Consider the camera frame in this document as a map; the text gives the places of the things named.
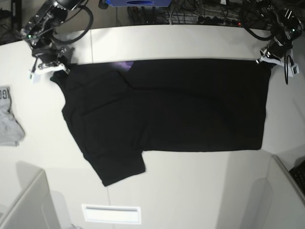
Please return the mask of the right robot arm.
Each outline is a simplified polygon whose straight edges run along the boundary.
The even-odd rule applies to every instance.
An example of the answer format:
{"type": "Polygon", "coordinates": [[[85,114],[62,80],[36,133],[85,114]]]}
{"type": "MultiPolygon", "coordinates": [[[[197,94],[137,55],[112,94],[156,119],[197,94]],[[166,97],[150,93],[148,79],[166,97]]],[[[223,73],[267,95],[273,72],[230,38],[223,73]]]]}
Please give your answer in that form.
{"type": "Polygon", "coordinates": [[[80,40],[90,30],[94,19],[92,11],[82,3],[82,0],[47,0],[21,29],[21,39],[29,45],[32,57],[35,58],[34,65],[29,71],[30,78],[48,72],[70,72],[67,68],[69,60],[65,56],[64,46],[80,40]],[[87,27],[72,40],[57,39],[54,36],[55,29],[66,23],[68,11],[75,9],[87,12],[87,27]]]}

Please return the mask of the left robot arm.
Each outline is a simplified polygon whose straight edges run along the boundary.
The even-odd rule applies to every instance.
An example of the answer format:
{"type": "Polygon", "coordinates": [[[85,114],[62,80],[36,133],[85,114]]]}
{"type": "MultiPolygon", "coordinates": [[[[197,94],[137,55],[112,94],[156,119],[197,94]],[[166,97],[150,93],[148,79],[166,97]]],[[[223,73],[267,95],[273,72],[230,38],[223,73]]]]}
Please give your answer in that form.
{"type": "Polygon", "coordinates": [[[293,41],[302,35],[304,26],[288,8],[280,9],[271,0],[244,0],[239,11],[241,26],[254,38],[267,42],[260,50],[261,57],[257,64],[286,64],[288,52],[293,48],[293,41]],[[248,26],[252,19],[247,14],[254,10],[254,15],[269,26],[269,36],[259,36],[248,26]]]}

